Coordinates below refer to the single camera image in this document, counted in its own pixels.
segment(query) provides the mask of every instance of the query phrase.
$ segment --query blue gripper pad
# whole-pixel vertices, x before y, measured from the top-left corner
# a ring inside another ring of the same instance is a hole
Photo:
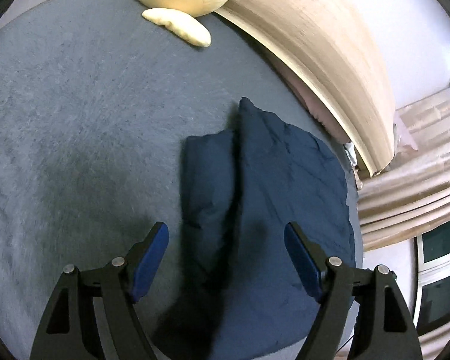
[[[130,295],[134,302],[138,302],[148,293],[167,246],[168,227],[162,223],[133,273],[133,287]]]
[[[319,302],[323,295],[320,285],[320,271],[290,224],[285,226],[283,240],[303,288],[309,296]]]

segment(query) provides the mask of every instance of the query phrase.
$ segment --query white wall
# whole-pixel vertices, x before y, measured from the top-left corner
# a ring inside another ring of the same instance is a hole
[[[373,269],[384,264],[397,274],[397,284],[408,309],[413,313],[416,295],[416,254],[414,240],[400,242],[363,254],[363,268]]]
[[[450,81],[450,18],[437,0],[350,0],[380,48],[396,108]]]

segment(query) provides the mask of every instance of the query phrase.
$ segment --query navy blue towel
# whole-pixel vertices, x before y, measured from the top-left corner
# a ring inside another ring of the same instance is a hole
[[[187,138],[181,183],[184,282],[157,347],[172,360],[246,360],[303,339],[318,304],[290,261],[286,224],[356,266],[335,155],[243,98],[236,129]]]

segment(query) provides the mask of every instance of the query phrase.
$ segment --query pink pillow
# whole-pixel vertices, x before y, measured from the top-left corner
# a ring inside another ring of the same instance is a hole
[[[285,63],[267,48],[260,45],[266,58],[270,61],[275,70],[282,76],[288,87],[296,95],[301,104],[310,114],[317,119],[325,130],[341,144],[349,143],[352,140],[340,126],[337,119],[328,110],[325,104],[313,93],[312,89],[306,85]]]

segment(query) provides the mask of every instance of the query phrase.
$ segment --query window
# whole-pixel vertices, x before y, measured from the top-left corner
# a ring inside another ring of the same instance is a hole
[[[414,322],[419,335],[450,321],[450,222],[417,237],[418,292]]]

